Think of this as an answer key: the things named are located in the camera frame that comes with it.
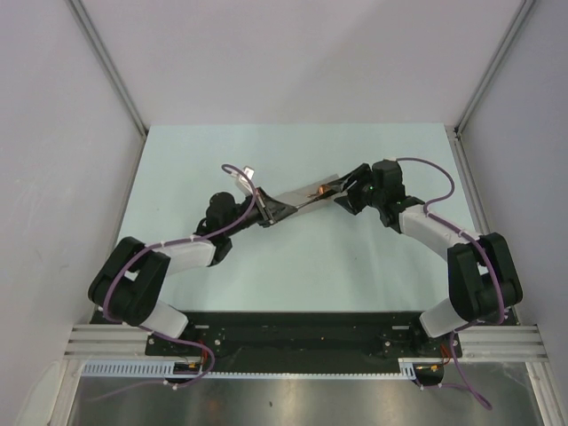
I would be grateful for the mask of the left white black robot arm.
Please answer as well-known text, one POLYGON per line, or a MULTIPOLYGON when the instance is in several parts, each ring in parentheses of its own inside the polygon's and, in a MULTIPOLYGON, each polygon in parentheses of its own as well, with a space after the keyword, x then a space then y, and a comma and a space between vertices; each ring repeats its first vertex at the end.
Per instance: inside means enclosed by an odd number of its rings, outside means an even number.
POLYGON ((262 188, 242 203, 230 193, 216 193, 195 234, 186 239, 149 246, 133 237, 120 240, 92 281, 88 298, 105 319, 165 335, 170 349, 187 354, 196 334, 184 313, 159 300, 165 278, 219 264, 233 247, 233 235, 252 225, 270 227, 297 211, 262 188))

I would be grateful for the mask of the grey cloth napkin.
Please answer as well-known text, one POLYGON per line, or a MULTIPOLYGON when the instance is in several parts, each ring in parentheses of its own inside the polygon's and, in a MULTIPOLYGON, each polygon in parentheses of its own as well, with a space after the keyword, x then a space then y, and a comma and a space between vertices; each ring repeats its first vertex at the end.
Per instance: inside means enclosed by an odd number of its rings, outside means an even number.
POLYGON ((327 205, 331 205, 333 200, 337 197, 337 194, 330 195, 324 200, 314 201, 314 199, 323 193, 325 186, 332 181, 339 178, 337 174, 330 175, 319 181, 313 182, 309 185, 297 188, 295 190, 287 191, 285 193, 280 193, 273 195, 273 199, 299 207, 297 213, 298 216, 302 214, 307 214, 308 212, 314 211, 316 209, 322 209, 327 205))

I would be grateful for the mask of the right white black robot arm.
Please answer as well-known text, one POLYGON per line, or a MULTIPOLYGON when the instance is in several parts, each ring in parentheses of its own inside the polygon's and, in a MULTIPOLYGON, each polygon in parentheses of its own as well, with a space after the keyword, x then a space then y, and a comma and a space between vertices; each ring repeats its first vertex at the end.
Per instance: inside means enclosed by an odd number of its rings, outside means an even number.
POLYGON ((433 200, 407 194, 401 162, 363 163, 327 187, 350 214, 373 208, 383 226, 419 241, 446 262, 448 297, 410 325, 411 349, 429 356, 442 336, 481 323, 502 324, 506 310, 522 301, 523 290, 505 238, 472 233, 433 212, 433 200))

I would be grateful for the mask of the copper spoon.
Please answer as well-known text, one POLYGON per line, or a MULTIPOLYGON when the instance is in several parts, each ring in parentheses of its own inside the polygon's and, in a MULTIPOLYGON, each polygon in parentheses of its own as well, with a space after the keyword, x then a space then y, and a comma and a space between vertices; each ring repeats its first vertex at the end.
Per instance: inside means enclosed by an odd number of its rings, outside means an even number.
POLYGON ((318 187, 316 187, 314 189, 313 192, 308 193, 306 195, 306 198, 308 200, 310 200, 311 198, 322 195, 322 194, 323 194, 324 197, 328 197, 328 194, 330 193, 330 191, 331 191, 331 188, 329 187, 329 185, 327 185, 327 184, 319 185, 318 187))

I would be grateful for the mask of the silver butter knife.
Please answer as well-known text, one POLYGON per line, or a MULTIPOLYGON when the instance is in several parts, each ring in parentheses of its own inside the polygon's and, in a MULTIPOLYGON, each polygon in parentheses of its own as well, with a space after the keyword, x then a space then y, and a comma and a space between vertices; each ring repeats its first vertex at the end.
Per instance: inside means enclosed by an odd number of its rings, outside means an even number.
POLYGON ((303 202, 299 205, 296 205, 295 208, 298 209, 298 210, 304 209, 304 208, 307 208, 308 206, 315 204, 316 202, 326 201, 326 200, 327 200, 327 197, 324 197, 323 194, 322 194, 322 195, 310 198, 310 200, 303 202))

